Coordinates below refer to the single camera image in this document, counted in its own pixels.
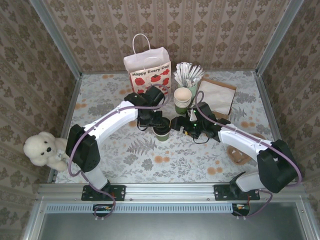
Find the red apple print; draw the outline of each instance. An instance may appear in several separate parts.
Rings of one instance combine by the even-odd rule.
[[[135,84],[137,84],[138,86],[141,86],[143,84],[145,84],[146,82],[141,78],[141,77],[138,77],[134,80]]]
[[[169,70],[169,69],[166,69],[163,73],[160,73],[160,75],[168,75],[169,72],[170,72],[170,70]]]
[[[160,79],[161,79],[161,76],[156,74],[151,77],[151,82],[155,83],[155,82],[158,82]]]
[[[163,80],[163,83],[162,83],[162,85],[167,85],[169,83],[169,78],[167,77],[167,78],[165,78],[164,80]]]

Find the gray panel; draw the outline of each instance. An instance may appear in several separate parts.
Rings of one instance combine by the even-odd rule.
[[[46,214],[41,240],[305,240],[295,203],[272,203],[246,220],[231,214]]]

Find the vent grille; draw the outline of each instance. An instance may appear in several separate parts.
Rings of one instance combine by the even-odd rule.
[[[60,213],[93,213],[92,203],[49,203],[46,207],[47,214]],[[174,213],[232,213],[232,203],[118,203],[115,206],[114,213],[119,214],[174,214]]]

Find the paper bag handle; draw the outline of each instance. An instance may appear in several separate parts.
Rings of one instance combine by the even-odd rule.
[[[156,57],[156,56],[148,56],[148,57],[146,57],[146,58],[143,60],[143,70],[146,70],[146,68],[145,68],[145,61],[146,61],[146,59],[159,59],[159,60],[160,60],[160,65],[159,65],[159,67],[162,65],[162,61],[161,61],[161,59],[160,59],[159,57]]]
[[[133,48],[134,54],[136,54],[135,44],[134,44],[134,43],[135,43],[135,38],[136,38],[136,36],[138,36],[138,35],[142,35],[142,36],[144,36],[144,37],[146,38],[146,40],[147,40],[147,42],[148,42],[148,45],[149,45],[149,50],[151,50],[150,42],[149,42],[149,39],[147,38],[147,36],[144,35],[144,34],[142,34],[142,33],[138,33],[138,34],[136,34],[136,35],[133,37],[133,39],[132,39],[132,48]]]

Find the teddy bear ear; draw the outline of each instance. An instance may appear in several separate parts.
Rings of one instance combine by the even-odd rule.
[[[30,161],[36,166],[44,166],[48,163],[48,159],[45,157],[36,157],[36,158],[30,159]]]
[[[56,138],[50,132],[42,131],[39,133],[40,136],[49,138],[51,141],[54,141]]]

